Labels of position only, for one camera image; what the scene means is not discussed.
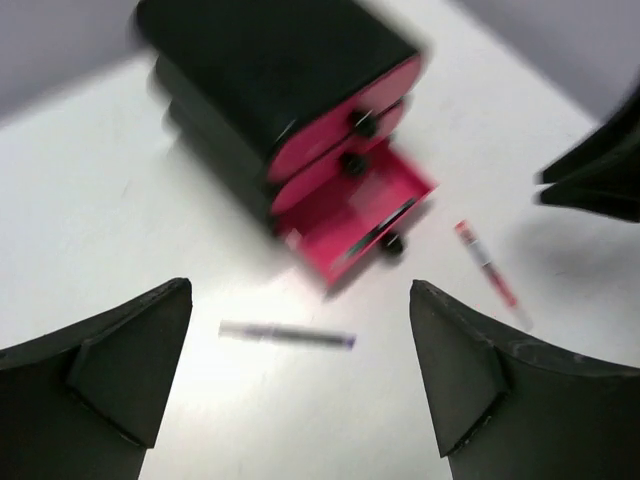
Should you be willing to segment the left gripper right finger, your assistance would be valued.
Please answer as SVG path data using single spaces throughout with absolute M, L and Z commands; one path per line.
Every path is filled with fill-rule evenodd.
M 537 339 L 415 281 L 410 323 L 456 479 L 635 479 L 639 372 Z

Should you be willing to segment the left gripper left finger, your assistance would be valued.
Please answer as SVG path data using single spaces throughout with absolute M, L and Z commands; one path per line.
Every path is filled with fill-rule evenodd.
M 192 313 L 174 278 L 1 352 L 4 479 L 136 479 L 161 422 Z

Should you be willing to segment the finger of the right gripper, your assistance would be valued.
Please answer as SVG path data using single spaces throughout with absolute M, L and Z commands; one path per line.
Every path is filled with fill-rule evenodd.
M 614 218 L 639 218 L 639 90 L 581 143 L 547 166 L 537 203 Z

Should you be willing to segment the red pen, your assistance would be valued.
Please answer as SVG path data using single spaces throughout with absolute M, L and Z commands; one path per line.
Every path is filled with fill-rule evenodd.
M 462 220 L 455 225 L 454 229 L 463 245 L 470 252 L 474 261 L 483 272 L 485 278 L 490 282 L 507 308 L 519 320 L 522 329 L 525 332 L 530 332 L 534 326 L 532 320 L 526 315 L 520 306 L 519 300 L 505 281 L 503 275 L 483 250 L 481 242 L 469 227 L 469 224 L 465 220 Z

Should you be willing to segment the purple pen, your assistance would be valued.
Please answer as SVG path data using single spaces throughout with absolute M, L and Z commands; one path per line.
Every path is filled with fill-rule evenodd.
M 310 344 L 345 349 L 352 349 L 356 343 L 356 337 L 350 334 L 278 324 L 221 322 L 218 334 L 256 341 Z

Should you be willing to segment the pink drawer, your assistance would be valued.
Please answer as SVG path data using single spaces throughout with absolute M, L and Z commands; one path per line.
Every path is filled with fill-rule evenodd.
M 345 154 L 364 155 L 374 146 L 388 138 L 398 126 L 404 114 L 405 102 L 400 100 L 380 119 L 379 132 L 372 139 L 350 135 L 328 153 L 302 168 L 291 177 L 275 195 L 270 213 L 278 215 L 301 201 L 327 181 L 343 172 L 341 158 Z
M 377 244 L 400 255 L 398 226 L 435 188 L 387 140 L 341 160 L 341 174 L 277 215 L 286 243 L 328 287 Z
M 293 134 L 275 154 L 267 169 L 267 181 L 284 182 L 341 143 L 353 133 L 356 113 L 385 115 L 409 93 L 422 68 L 422 54 L 416 53 Z

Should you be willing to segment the pink bottom drawer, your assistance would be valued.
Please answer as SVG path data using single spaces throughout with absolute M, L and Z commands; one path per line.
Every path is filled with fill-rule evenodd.
M 328 287 L 377 244 L 400 255 L 398 226 L 435 188 L 387 140 L 341 160 L 341 174 L 277 215 L 286 243 Z

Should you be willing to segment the pink top drawer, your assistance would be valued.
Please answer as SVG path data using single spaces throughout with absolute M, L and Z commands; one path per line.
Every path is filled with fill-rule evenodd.
M 385 115 L 409 93 L 422 68 L 422 54 L 416 53 L 293 134 L 275 154 L 267 169 L 267 181 L 284 182 L 341 143 L 353 133 L 356 113 Z

